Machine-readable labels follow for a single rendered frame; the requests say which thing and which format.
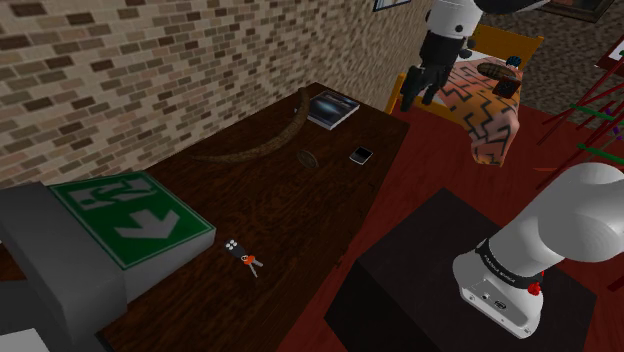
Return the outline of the long curved brown stick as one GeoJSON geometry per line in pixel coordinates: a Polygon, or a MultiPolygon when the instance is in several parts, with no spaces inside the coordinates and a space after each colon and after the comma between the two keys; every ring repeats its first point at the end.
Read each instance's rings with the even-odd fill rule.
{"type": "Polygon", "coordinates": [[[298,93],[300,97],[299,107],[297,108],[292,121],[275,137],[248,150],[216,156],[192,156],[192,159],[210,163],[234,164],[264,157],[282,148],[300,132],[303,125],[307,121],[310,108],[310,97],[305,87],[299,88],[298,93]]]}

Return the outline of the grey block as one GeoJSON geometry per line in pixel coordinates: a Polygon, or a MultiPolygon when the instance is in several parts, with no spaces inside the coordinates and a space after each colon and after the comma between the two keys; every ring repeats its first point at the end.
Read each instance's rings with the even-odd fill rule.
{"type": "Polygon", "coordinates": [[[121,269],[43,184],[0,190],[0,241],[72,342],[126,313],[121,269]]]}

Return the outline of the red frame rack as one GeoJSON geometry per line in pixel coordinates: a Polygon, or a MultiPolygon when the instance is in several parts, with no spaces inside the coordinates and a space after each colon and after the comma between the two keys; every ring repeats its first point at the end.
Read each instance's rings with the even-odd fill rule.
{"type": "Polygon", "coordinates": [[[537,145],[542,145],[560,126],[562,123],[567,121],[567,118],[574,111],[581,111],[583,113],[587,113],[589,117],[580,125],[577,126],[578,129],[586,126],[589,122],[594,120],[595,118],[600,118],[603,120],[601,125],[583,142],[577,145],[577,150],[564,162],[562,162],[557,168],[554,168],[550,174],[543,179],[537,186],[537,190],[541,190],[547,184],[549,184],[556,176],[562,173],[565,169],[571,166],[571,163],[579,157],[583,152],[587,152],[590,154],[588,160],[591,160],[595,156],[602,157],[606,160],[624,165],[624,158],[617,157],[605,151],[605,148],[615,141],[619,136],[624,133],[624,101],[622,101],[613,111],[613,115],[609,115],[607,110],[611,105],[614,104],[614,101],[607,103],[599,110],[590,109],[588,104],[599,100],[613,92],[624,89],[624,82],[600,93],[596,94],[595,91],[602,86],[606,79],[611,77],[612,75],[619,75],[624,77],[624,34],[617,40],[615,44],[611,46],[611,48],[598,60],[596,66],[606,70],[606,73],[583,95],[581,99],[579,99],[575,104],[570,104],[569,108],[564,110],[563,112],[551,117],[543,122],[543,125],[548,124],[552,121],[556,121],[556,124],[553,125],[544,136],[537,142],[537,145]],[[611,131],[613,128],[618,127],[619,131],[614,135],[614,137],[605,143],[600,148],[594,148],[593,144],[603,137],[608,131],[611,131]]]}

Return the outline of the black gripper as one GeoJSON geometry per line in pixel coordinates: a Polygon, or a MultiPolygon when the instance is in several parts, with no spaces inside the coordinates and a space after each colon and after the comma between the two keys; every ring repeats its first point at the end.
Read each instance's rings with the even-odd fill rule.
{"type": "Polygon", "coordinates": [[[430,105],[434,95],[446,85],[457,58],[469,58],[475,46],[472,37],[449,38],[428,31],[420,49],[421,68],[411,66],[400,89],[400,111],[409,111],[415,97],[425,87],[425,76],[431,78],[422,104],[430,105]]]}

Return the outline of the dark robot stand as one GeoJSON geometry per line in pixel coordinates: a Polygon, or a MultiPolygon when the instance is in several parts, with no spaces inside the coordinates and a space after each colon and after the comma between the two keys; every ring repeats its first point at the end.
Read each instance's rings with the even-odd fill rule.
{"type": "Polygon", "coordinates": [[[596,296],[547,270],[537,331],[518,339],[466,303],[454,258],[499,227],[442,188],[353,264],[325,320],[347,352],[583,352],[596,296]]]}

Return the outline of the green arrow sign box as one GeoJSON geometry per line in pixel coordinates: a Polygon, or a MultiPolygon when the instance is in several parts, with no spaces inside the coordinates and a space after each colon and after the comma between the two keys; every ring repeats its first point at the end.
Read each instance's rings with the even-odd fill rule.
{"type": "Polygon", "coordinates": [[[50,190],[120,267],[129,302],[215,240],[215,226],[144,171],[50,190]]]}

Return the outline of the dark blue book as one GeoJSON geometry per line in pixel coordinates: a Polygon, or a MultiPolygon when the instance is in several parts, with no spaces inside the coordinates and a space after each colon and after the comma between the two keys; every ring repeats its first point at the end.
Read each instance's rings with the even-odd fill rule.
{"type": "Polygon", "coordinates": [[[359,107],[358,102],[326,90],[310,100],[307,119],[327,130],[332,130],[359,107]]]}

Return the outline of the dark wooden table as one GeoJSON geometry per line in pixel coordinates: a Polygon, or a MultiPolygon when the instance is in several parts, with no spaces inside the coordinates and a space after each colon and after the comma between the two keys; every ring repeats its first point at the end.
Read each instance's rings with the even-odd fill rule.
{"type": "Polygon", "coordinates": [[[291,122],[289,96],[144,171],[216,227],[212,246],[74,343],[0,241],[0,336],[34,328],[50,352],[274,352],[358,233],[408,125],[364,105],[332,130],[306,123],[277,151],[217,164],[291,122]],[[363,146],[373,152],[358,165],[363,146]],[[299,150],[317,168],[304,167],[299,150]],[[263,267],[229,254],[233,238],[263,267]]]}

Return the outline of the black key fob with keys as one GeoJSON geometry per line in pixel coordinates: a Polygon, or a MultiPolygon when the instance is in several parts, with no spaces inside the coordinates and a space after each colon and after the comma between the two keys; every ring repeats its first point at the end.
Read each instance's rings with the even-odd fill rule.
{"type": "Polygon", "coordinates": [[[263,267],[264,264],[261,263],[254,255],[248,254],[245,248],[233,238],[227,239],[224,242],[224,248],[229,254],[236,257],[244,265],[246,265],[251,270],[251,273],[255,278],[258,277],[256,268],[263,267]]]}

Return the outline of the small black and white phone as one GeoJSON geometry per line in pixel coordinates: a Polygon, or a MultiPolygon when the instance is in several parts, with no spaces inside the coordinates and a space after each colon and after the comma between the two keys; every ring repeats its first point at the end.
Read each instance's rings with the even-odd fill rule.
{"type": "Polygon", "coordinates": [[[351,153],[349,159],[358,165],[364,165],[372,155],[372,151],[363,146],[359,146],[351,153]]]}

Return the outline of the dark framed wall picture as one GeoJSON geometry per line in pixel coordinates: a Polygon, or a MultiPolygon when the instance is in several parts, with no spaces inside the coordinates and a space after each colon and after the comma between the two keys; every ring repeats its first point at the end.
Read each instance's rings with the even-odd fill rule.
{"type": "Polygon", "coordinates": [[[541,11],[596,23],[614,0],[550,0],[541,11]]]}

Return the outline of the white flat block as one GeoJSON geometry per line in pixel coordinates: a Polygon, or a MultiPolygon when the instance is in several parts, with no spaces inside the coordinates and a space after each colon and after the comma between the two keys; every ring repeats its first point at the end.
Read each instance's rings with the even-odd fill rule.
{"type": "Polygon", "coordinates": [[[34,328],[0,336],[0,352],[50,352],[34,328]]]}

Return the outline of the yellow bed with orange blanket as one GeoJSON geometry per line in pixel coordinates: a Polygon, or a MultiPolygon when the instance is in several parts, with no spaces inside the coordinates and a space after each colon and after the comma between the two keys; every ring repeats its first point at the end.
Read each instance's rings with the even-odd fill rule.
{"type": "Polygon", "coordinates": [[[479,24],[473,39],[473,54],[456,61],[446,85],[432,102],[425,105],[423,96],[418,95],[412,105],[460,125],[471,138],[471,154],[476,163],[501,166],[520,127],[520,92],[515,91],[509,98],[496,95],[498,82],[479,73],[477,66],[504,65],[506,59],[517,56],[521,62],[510,70],[521,80],[523,68],[544,38],[479,24]]]}

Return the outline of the blue framed wall picture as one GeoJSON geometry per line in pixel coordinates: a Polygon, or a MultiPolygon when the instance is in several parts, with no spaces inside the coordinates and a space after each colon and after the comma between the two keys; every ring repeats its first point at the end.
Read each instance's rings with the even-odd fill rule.
{"type": "Polygon", "coordinates": [[[374,0],[373,12],[386,10],[392,7],[410,3],[412,0],[374,0]]]}

